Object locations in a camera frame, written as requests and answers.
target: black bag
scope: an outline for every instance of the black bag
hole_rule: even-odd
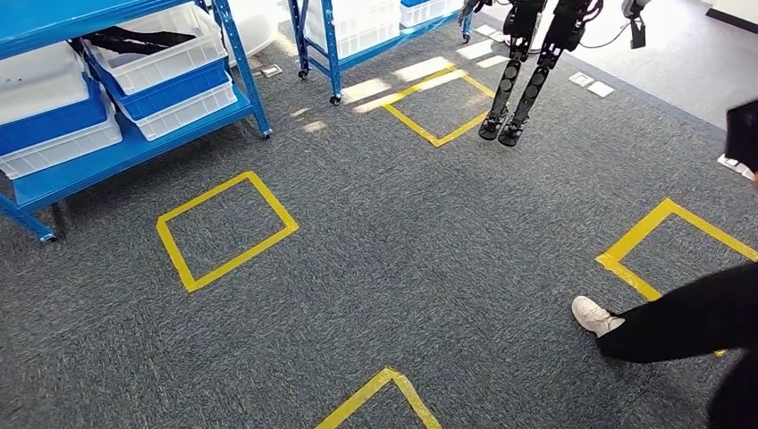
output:
[[[724,156],[758,172],[758,100],[727,112],[727,145]]]

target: shelf leg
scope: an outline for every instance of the shelf leg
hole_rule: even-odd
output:
[[[334,31],[334,18],[332,0],[322,0],[324,8],[324,26],[326,29],[326,47],[329,54],[329,78],[332,81],[333,105],[338,105],[342,100],[342,77],[340,70],[340,58],[337,53],[337,35]]]
[[[253,105],[253,115],[255,115],[258,122],[258,128],[261,130],[263,136],[268,138],[271,136],[271,127],[268,125],[268,119],[265,117],[263,105],[258,96],[256,82],[253,80],[253,72],[250,70],[248,58],[245,55],[245,48],[242,47],[240,40],[240,33],[237,32],[237,25],[234,23],[232,11],[229,9],[229,4],[226,0],[214,1],[214,14],[217,14],[216,19],[221,18],[223,28],[229,36],[229,43],[232,45],[234,58],[237,59],[237,70],[240,71],[242,80],[245,81],[245,88],[248,91],[250,103]]]
[[[295,34],[295,45],[298,47],[298,57],[300,59],[300,73],[301,79],[307,77],[307,73],[310,70],[310,64],[307,60],[307,46],[306,36],[304,32],[305,22],[307,18],[307,6],[308,0],[303,0],[303,10],[300,13],[300,7],[298,6],[298,0],[289,0],[290,3],[290,16],[292,18],[292,29]]]
[[[0,194],[0,211],[20,226],[29,230],[40,241],[46,242],[55,240],[53,230],[47,228],[42,222],[38,221],[36,217],[21,210],[14,202],[2,194]]]

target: shoe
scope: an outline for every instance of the shoe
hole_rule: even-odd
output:
[[[571,303],[571,312],[583,328],[594,332],[598,338],[624,323],[624,319],[611,315],[588,297],[574,298],[574,302]]]

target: blue shelving unit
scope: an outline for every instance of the blue shelving unit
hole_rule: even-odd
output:
[[[0,2],[0,59],[105,29],[140,16],[193,0],[13,0]],[[206,8],[204,0],[194,3]],[[214,1],[214,17],[226,31],[247,94],[235,87],[237,103],[193,122],[158,140],[146,141],[129,120],[117,115],[123,141],[13,181],[15,200],[0,194],[0,212],[41,241],[55,240],[51,228],[33,212],[103,181],[134,165],[253,115],[265,138],[271,128],[258,97],[253,73],[232,19],[227,0]]]
[[[369,58],[373,58],[382,52],[388,51],[397,45],[401,45],[412,38],[417,38],[426,32],[432,31],[442,25],[455,20],[458,12],[450,13],[440,18],[433,19],[410,29],[403,29],[400,35],[373,46],[365,51],[351,55],[347,58],[340,59],[337,56],[337,41],[333,24],[332,0],[321,0],[322,13],[324,14],[324,26],[326,30],[326,47],[319,46],[313,40],[305,36],[305,23],[307,19],[308,0],[289,0],[290,14],[292,16],[292,27],[295,32],[295,43],[298,46],[298,55],[300,59],[301,79],[305,79],[310,71],[311,64],[320,72],[325,74],[332,82],[332,98],[330,101],[333,105],[338,105],[342,100],[342,80],[341,74],[350,67],[363,63]],[[314,48],[319,54],[329,62],[321,64],[313,56],[308,54],[308,48]]]

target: storage bin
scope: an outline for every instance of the storage bin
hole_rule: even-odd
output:
[[[406,7],[411,7],[411,6],[418,6],[419,4],[426,3],[428,1],[429,0],[401,0],[400,4]]]
[[[226,56],[221,29],[192,3],[125,22],[119,27],[137,32],[172,31],[195,38],[152,55],[117,54],[85,41],[88,52],[132,95]]]
[[[172,105],[223,85],[229,80],[224,59],[216,60],[193,71],[159,83],[138,93],[127,96],[118,82],[97,61],[90,61],[105,89],[133,121],[147,118]]]
[[[173,105],[157,114],[151,114],[147,118],[134,121],[127,112],[123,112],[123,114],[137,124],[146,140],[152,141],[236,102],[237,97],[232,89],[232,78],[227,75],[227,82],[223,85],[182,101],[178,105]]]
[[[108,103],[109,106],[105,121],[84,130],[77,130],[32,147],[2,155],[0,170],[11,180],[18,179],[120,142],[122,136],[118,123],[115,121],[115,109],[107,99],[101,100],[101,103],[103,102]]]
[[[307,30],[311,33],[325,33],[324,14],[319,0],[311,0],[306,19]],[[334,32],[337,38],[345,38],[376,28],[382,24],[400,24],[400,1],[381,0],[356,2],[351,7],[333,11]]]
[[[460,0],[429,0],[410,7],[401,5],[402,17],[400,18],[400,23],[406,28],[415,27],[422,22],[460,10],[461,6]]]
[[[322,31],[319,32],[306,32],[308,38],[317,43],[324,51],[328,52],[326,46],[326,36]],[[379,45],[382,42],[396,38],[400,35],[400,25],[398,22],[393,21],[390,23],[383,23],[379,26],[362,31],[358,34],[337,38],[337,57],[347,58],[351,55],[357,54],[361,51],[368,49],[369,47]]]
[[[0,60],[0,92],[63,75],[78,76],[79,56],[66,42]]]
[[[82,130],[105,121],[107,112],[102,101],[100,84],[87,74],[80,73],[78,80],[84,86],[83,100],[45,111],[51,99],[61,99],[67,96],[79,98],[79,94],[68,94],[75,88],[59,87],[52,92],[40,92],[45,85],[31,84],[9,91],[15,98],[12,104],[5,105],[0,97],[0,105],[6,108],[27,112],[42,111],[22,117],[12,122],[0,124],[0,155],[10,154],[19,149],[37,145],[50,139]],[[0,121],[9,115],[3,115]]]
[[[85,73],[84,62],[78,58],[75,65],[63,74],[6,87],[0,91],[0,124],[86,100],[89,91],[82,73]]]

